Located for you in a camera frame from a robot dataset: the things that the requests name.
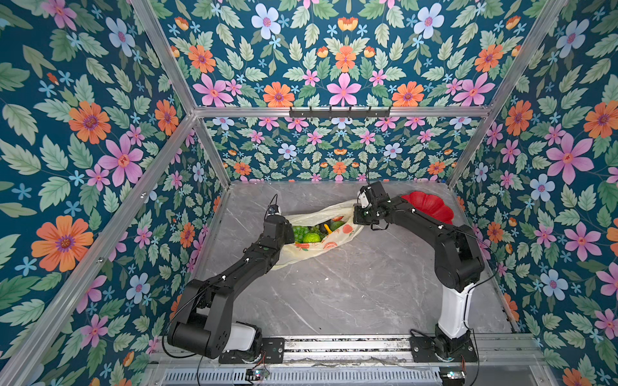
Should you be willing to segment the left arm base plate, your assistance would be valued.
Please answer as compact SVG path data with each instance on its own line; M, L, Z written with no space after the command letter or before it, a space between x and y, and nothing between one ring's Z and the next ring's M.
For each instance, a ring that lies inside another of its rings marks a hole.
M283 363L286 340L283 338L257 339L248 351L229 351L220 355L220 364L280 364Z

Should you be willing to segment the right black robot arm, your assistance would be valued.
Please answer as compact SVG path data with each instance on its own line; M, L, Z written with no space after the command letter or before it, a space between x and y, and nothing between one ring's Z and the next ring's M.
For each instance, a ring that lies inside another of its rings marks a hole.
M412 191L391 197L381 183L360 189L353 222L381 231L396 225L413 233L434 251L434 272L442 285L442 305L432 340L440 360L451 360L471 345L471 300L485 270L479 241L468 225L454 225L454 212L439 196Z

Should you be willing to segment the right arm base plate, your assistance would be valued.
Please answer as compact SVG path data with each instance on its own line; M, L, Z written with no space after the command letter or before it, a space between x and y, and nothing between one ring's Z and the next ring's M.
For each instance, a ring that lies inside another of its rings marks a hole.
M470 335L449 339L438 337L410 336L410 351L415 362L476 363L478 354Z

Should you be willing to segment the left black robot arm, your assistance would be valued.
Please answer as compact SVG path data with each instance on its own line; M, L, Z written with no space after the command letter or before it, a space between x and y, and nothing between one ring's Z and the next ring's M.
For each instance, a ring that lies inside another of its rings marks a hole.
M262 331L233 321L233 306L238 295L278 263L283 247L294 241L294 230L284 216L266 216L262 233L239 261L219 275L187 284L169 323L166 343L209 359L233 353L257 360Z

